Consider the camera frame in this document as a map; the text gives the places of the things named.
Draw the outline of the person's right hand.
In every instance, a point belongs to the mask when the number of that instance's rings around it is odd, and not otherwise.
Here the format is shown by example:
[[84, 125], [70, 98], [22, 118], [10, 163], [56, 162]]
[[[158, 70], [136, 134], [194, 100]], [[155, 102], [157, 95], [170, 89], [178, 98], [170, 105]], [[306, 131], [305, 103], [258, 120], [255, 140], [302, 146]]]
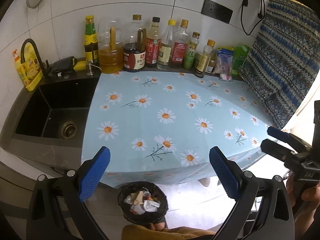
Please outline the person's right hand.
[[[289, 178], [286, 181], [286, 190], [292, 207], [296, 203], [296, 197], [293, 194], [293, 190], [298, 185], [294, 182], [293, 177], [294, 173], [290, 172]], [[303, 202], [306, 202], [306, 205], [295, 221], [295, 239], [300, 239], [314, 221], [314, 215], [319, 207], [319, 183], [316, 186], [306, 189], [302, 193], [301, 199]]]

